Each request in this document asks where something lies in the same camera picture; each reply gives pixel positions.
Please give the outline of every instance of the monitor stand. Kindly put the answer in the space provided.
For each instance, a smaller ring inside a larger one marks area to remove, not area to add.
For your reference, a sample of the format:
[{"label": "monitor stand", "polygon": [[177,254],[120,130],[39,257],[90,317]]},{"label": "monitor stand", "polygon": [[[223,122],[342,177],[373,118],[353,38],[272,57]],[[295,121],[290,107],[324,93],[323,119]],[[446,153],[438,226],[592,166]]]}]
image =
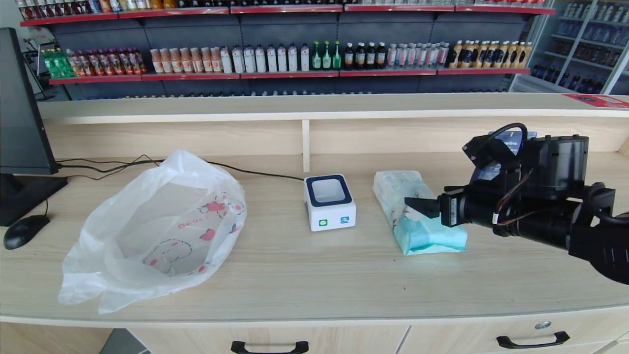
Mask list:
[{"label": "monitor stand", "polygon": [[67,178],[0,174],[0,226],[11,226],[67,184]]}]

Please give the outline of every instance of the wet wipes package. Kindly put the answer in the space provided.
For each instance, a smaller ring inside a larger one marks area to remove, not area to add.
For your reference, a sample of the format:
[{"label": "wet wipes package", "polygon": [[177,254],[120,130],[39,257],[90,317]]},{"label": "wet wipes package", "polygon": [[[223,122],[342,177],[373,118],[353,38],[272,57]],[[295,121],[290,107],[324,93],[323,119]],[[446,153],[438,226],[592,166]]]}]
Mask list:
[{"label": "wet wipes package", "polygon": [[467,232],[441,225],[404,204],[405,197],[435,198],[417,171],[380,171],[374,193],[404,255],[465,251]]}]

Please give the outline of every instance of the black cable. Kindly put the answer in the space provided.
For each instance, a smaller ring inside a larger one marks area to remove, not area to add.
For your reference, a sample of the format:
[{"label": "black cable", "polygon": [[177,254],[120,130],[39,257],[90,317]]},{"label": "black cable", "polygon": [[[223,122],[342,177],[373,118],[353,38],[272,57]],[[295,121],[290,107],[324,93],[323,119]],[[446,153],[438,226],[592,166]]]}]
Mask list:
[{"label": "black cable", "polygon": [[585,197],[583,198],[583,205],[585,206],[587,211],[594,214],[602,222],[606,222],[612,225],[629,225],[628,218],[609,216],[605,214],[601,210],[601,208],[592,201],[592,197],[594,196],[594,194],[602,189],[605,189],[605,184],[603,182],[596,182],[587,188]]}]

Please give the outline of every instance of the counter top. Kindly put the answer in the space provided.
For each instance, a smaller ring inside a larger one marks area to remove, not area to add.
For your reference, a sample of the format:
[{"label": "counter top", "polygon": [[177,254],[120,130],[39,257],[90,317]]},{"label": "counter top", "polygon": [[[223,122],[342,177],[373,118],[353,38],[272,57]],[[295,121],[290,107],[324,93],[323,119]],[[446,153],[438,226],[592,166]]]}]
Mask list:
[{"label": "counter top", "polygon": [[[614,96],[629,101],[629,96]],[[562,94],[432,93],[137,98],[39,103],[48,124],[435,117],[627,117]]]},{"label": "counter top", "polygon": [[[0,321],[71,326],[213,326],[315,321],[405,321],[562,312],[629,305],[629,286],[599,275],[565,251],[466,226],[468,252],[403,256],[371,191],[374,173],[418,169],[433,192],[465,184],[461,152],[314,155],[312,175],[344,173],[357,226],[312,233],[299,181],[234,173],[248,217],[233,251],[197,287],[97,313],[99,298],[62,305],[61,262],[83,222],[148,165],[101,181],[71,178],[50,199],[51,223],[26,246],[0,249]],[[217,157],[240,168],[302,176],[300,156]],[[594,152],[588,183],[616,188],[616,214],[629,210],[629,159]],[[34,213],[43,212],[39,206]]]}]

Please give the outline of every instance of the computer monitor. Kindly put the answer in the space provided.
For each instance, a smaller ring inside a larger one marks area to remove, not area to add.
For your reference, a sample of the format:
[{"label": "computer monitor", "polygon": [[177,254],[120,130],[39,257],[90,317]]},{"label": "computer monitor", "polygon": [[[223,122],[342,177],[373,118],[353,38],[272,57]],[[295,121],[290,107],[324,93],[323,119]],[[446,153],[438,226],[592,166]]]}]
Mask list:
[{"label": "computer monitor", "polygon": [[10,226],[67,184],[14,176],[58,171],[13,28],[0,28],[0,226]]}]

